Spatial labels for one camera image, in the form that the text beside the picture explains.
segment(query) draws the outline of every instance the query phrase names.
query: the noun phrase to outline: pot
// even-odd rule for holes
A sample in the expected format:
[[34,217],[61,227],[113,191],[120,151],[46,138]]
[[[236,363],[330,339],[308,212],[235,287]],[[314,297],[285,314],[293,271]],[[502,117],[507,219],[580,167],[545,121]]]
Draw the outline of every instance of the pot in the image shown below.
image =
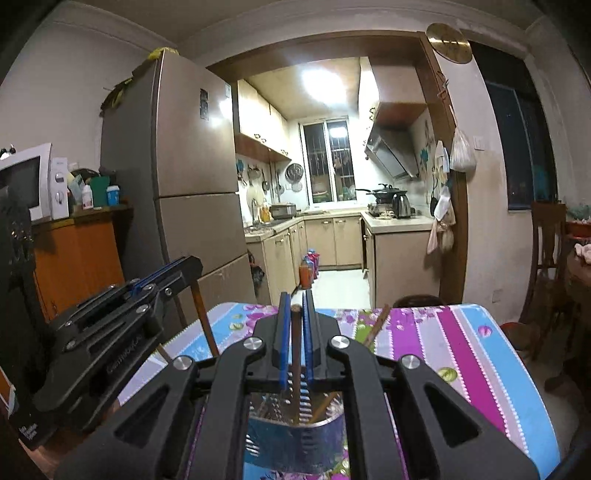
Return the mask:
[[380,185],[382,185],[381,189],[375,189],[375,190],[355,189],[355,190],[358,190],[360,192],[367,192],[367,193],[373,195],[375,197],[375,203],[377,203],[378,205],[385,204],[385,203],[392,203],[392,200],[394,198],[394,194],[396,192],[399,192],[400,190],[395,189],[394,187],[392,187],[391,185],[388,185],[386,183],[380,183]]
[[275,220],[277,219],[287,219],[293,218],[296,216],[296,204],[295,203],[274,203],[269,208],[271,215]]

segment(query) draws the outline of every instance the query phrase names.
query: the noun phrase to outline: kitchen window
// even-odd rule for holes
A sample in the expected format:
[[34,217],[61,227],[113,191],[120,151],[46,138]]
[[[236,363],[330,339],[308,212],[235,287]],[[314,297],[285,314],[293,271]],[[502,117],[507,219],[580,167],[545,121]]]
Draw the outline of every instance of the kitchen window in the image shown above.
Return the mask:
[[311,202],[356,200],[347,120],[302,125],[301,133]]

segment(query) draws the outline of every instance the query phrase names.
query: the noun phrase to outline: kitchen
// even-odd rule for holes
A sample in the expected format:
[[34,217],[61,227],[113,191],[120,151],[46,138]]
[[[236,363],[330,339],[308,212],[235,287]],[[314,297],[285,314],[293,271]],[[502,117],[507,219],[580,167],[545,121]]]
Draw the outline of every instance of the kitchen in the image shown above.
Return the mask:
[[265,272],[257,301],[295,290],[309,249],[321,307],[438,296],[440,254],[427,244],[445,178],[414,66],[323,60],[232,87],[245,238]]

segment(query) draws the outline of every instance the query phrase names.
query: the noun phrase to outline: plastic bag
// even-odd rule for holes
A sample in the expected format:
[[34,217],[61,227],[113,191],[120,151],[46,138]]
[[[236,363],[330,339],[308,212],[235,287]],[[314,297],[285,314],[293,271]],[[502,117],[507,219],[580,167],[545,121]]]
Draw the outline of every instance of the plastic bag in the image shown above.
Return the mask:
[[456,127],[456,133],[453,136],[449,166],[453,170],[464,172],[476,168],[474,149],[470,146],[467,136],[458,127]]

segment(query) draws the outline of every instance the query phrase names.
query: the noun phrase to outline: dark window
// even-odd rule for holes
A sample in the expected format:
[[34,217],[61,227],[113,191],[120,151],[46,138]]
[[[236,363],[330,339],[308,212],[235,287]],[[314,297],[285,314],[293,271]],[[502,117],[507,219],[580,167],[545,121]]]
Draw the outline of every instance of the dark window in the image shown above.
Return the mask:
[[470,42],[501,135],[509,210],[534,200],[557,200],[556,167],[540,98],[525,63],[501,50]]

